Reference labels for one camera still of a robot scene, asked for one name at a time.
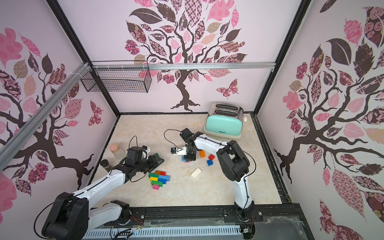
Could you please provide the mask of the light green lego brick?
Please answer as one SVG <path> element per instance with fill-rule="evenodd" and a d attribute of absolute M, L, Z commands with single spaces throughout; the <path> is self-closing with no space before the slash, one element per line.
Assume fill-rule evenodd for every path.
<path fill-rule="evenodd" d="M 151 181 L 151 184 L 152 185 L 157 185 L 159 187 L 162 187 L 163 186 L 163 183 L 162 182 L 158 182 L 158 181 Z"/>

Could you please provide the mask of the orange lego brick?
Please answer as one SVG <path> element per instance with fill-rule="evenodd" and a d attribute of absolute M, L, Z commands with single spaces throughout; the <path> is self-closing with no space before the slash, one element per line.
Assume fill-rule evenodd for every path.
<path fill-rule="evenodd" d="M 200 154 L 200 158 L 204 158 L 204 157 L 206 156 L 204 150 L 201 150 L 201 151 L 199 152 L 199 154 Z"/>

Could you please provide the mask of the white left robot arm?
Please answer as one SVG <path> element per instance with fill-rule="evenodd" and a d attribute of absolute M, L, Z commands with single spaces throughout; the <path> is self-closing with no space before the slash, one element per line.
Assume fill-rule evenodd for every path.
<path fill-rule="evenodd" d="M 163 163 L 164 159 L 158 154 L 135 162 L 133 166 L 123 160 L 95 183 L 73 193 L 61 193 L 47 206 L 50 212 L 36 235 L 44 240 L 81 240 L 87 232 L 106 223 L 129 223 L 132 218 L 129 204 L 114 200 L 99 208 L 94 205 L 129 182 L 137 172 L 149 173 Z"/>

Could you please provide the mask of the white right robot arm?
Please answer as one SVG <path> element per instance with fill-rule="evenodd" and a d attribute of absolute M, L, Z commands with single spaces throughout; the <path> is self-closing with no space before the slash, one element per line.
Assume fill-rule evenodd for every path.
<path fill-rule="evenodd" d="M 183 156 L 185 162 L 195 161 L 197 153 L 201 151 L 213 154 L 219 160 L 223 174 L 234 184 L 235 205 L 245 214 L 251 212 L 255 203 L 248 183 L 250 161 L 239 144 L 234 140 L 215 140 L 201 132 L 192 133 L 187 128 L 180 132 L 180 137 L 186 145 L 183 148 L 176 147 L 173 154 Z"/>

